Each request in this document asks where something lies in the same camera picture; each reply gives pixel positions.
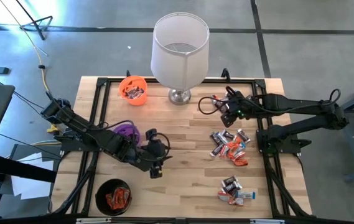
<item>purple object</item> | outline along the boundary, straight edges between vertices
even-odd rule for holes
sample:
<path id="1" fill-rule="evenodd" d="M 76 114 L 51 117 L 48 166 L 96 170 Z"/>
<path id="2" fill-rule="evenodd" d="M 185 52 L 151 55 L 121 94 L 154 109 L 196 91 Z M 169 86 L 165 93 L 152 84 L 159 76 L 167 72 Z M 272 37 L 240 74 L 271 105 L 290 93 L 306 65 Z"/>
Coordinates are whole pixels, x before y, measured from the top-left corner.
<path id="1" fill-rule="evenodd" d="M 137 143 L 137 146 L 141 145 L 141 134 L 139 133 L 137 127 L 131 125 L 131 124 L 122 124 L 117 126 L 116 129 L 114 129 L 114 132 L 118 134 L 122 134 L 130 139 L 133 138 L 133 128 L 135 129 L 135 142 Z"/>

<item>gray floor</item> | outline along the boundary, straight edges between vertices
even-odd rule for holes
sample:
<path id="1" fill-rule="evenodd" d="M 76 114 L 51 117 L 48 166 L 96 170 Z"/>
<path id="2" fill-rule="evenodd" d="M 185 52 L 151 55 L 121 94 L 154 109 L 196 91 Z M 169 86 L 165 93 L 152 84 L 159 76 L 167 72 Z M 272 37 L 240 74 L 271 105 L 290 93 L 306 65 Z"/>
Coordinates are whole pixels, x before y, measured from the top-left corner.
<path id="1" fill-rule="evenodd" d="M 254 28 L 249 0 L 21 2 L 36 18 L 53 15 L 55 26 L 154 27 L 167 13 L 187 11 L 202 17 L 210 28 Z M 22 23 L 29 22 L 14 1 L 6 4 Z M 257 0 L 257 5 L 263 29 L 354 30 L 354 0 Z M 1 4 L 0 24 L 15 24 Z M 29 34 L 49 54 L 42 57 L 53 94 L 71 102 L 82 75 L 124 75 L 127 69 L 135 75 L 151 75 L 151 33 L 49 32 L 46 41 Z M 264 42 L 271 75 L 282 78 L 287 97 L 327 99 L 334 88 L 342 91 L 341 103 L 354 97 L 354 35 L 267 34 Z M 0 75 L 0 81 L 45 105 L 48 99 L 38 64 L 29 41 L 17 27 L 0 31 L 0 66 L 12 70 L 9 75 Z M 219 76 L 224 67 L 233 77 L 264 77 L 256 34 L 211 34 L 208 75 Z M 303 118 L 292 115 L 293 121 Z M 36 142 L 51 138 L 45 133 L 48 126 L 13 98 L 0 133 Z M 314 215 L 354 220 L 354 182 L 343 181 L 345 174 L 354 172 L 345 136 L 341 131 L 316 130 L 300 137 L 313 141 L 304 148 L 302 161 Z M 0 137 L 0 155 L 8 155 L 13 144 Z M 0 207 L 0 215 L 6 217 L 8 211 L 6 205 Z"/>

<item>wooden table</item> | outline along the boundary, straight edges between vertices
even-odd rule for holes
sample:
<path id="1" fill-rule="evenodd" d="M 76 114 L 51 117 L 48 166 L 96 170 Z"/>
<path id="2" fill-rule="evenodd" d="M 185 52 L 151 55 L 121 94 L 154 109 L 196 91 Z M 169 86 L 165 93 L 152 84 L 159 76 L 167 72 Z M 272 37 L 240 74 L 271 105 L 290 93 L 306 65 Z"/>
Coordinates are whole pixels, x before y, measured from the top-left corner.
<path id="1" fill-rule="evenodd" d="M 77 93 L 74 110 L 80 116 L 89 119 L 97 77 L 82 77 Z M 284 94 L 282 80 L 265 79 L 268 93 Z M 236 167 L 230 160 L 209 153 L 215 145 L 209 138 L 212 131 L 222 131 L 225 127 L 220 113 L 204 115 L 199 112 L 197 103 L 203 96 L 225 94 L 226 84 L 201 84 L 191 89 L 189 104 L 175 106 L 169 102 L 168 89 L 158 83 L 148 83 L 148 99 L 143 106 L 131 106 L 118 95 L 118 83 L 112 83 L 105 121 L 109 124 L 131 119 L 141 135 L 148 129 L 156 128 L 166 134 L 171 141 L 170 154 L 173 158 L 165 161 L 163 177 L 150 179 L 148 172 L 120 163 L 101 153 L 96 169 L 91 217 L 104 216 L 95 205 L 95 194 L 100 185 L 113 178 L 126 181 L 132 192 L 133 201 L 124 217 L 213 217 L 213 218 L 269 218 L 272 217 L 265 178 L 263 158 L 258 152 L 255 132 L 255 119 L 237 120 L 228 130 L 236 133 L 243 128 L 252 139 L 247 145 L 248 166 Z M 251 87 L 244 84 L 232 84 L 244 95 L 252 94 Z M 203 101 L 202 109 L 213 110 L 210 101 Z M 273 118 L 274 124 L 289 124 L 288 114 Z M 304 176 L 297 158 L 290 154 L 281 154 L 282 172 L 286 188 L 297 203 L 311 213 Z M 71 152 L 60 164 L 57 180 L 52 194 L 53 208 L 58 208 L 74 188 L 82 154 Z M 255 191 L 255 200 L 245 200 L 243 207 L 228 205 L 217 197 L 221 180 L 236 175 L 243 190 Z M 83 206 L 86 190 L 82 190 L 79 210 Z M 278 190 L 276 200 L 282 211 Z"/>

